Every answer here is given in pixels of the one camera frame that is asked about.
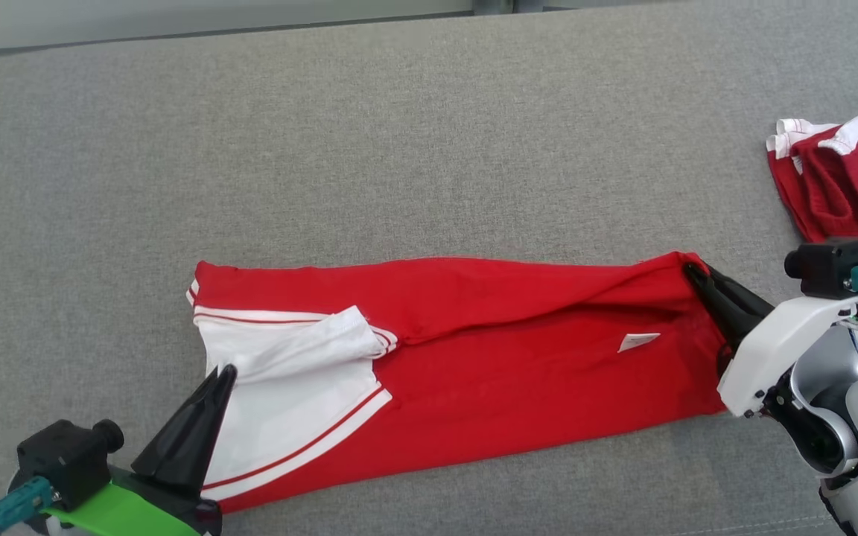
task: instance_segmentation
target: dark red folded garment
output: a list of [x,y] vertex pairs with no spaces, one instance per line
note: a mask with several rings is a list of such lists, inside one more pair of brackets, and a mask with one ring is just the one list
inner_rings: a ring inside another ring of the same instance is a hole
[[858,116],[842,126],[782,119],[767,150],[780,196],[804,238],[858,235]]
[[202,262],[208,369],[239,370],[204,495],[234,511],[721,411],[688,262]]

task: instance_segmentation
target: red fabric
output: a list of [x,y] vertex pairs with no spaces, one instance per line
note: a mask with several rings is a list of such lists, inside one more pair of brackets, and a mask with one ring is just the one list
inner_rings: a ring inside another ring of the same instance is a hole
[[[202,262],[197,303],[336,313],[399,338],[374,372],[393,400],[235,511],[406,471],[622,434],[721,411],[722,336],[673,253],[629,267],[423,258],[244,270]],[[660,333],[618,353],[626,334]]]
[[792,159],[776,159],[769,153],[770,172],[780,196],[806,240],[858,235],[858,143],[845,156],[818,147],[838,129],[790,147],[790,156],[800,160],[803,173],[796,170]]

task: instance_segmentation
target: gray tablecloth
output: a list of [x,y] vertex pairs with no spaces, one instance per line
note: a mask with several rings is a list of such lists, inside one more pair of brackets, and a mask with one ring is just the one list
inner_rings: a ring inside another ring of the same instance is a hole
[[[0,59],[0,495],[114,418],[126,464],[200,381],[195,262],[696,251],[773,302],[800,241],[777,118],[858,113],[858,3],[681,2],[87,45]],[[694,418],[340,486],[226,534],[838,534],[771,421]]]

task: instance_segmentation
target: garment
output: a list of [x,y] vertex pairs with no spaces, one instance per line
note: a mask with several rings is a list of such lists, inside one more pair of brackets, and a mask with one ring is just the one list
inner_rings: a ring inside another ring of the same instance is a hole
[[235,511],[721,411],[688,262],[201,262],[207,369],[238,367],[203,494]]
[[858,235],[858,116],[842,126],[781,119],[776,128],[770,170],[804,238]]

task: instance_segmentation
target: garment label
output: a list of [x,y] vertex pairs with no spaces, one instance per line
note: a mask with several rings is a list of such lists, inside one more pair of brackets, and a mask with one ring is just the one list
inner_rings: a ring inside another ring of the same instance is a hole
[[641,346],[641,344],[647,344],[651,342],[651,340],[657,339],[658,336],[661,336],[660,333],[628,333],[624,336],[624,340],[620,342],[620,348],[617,350],[618,353],[622,353],[624,350],[630,350],[631,348],[637,348]]

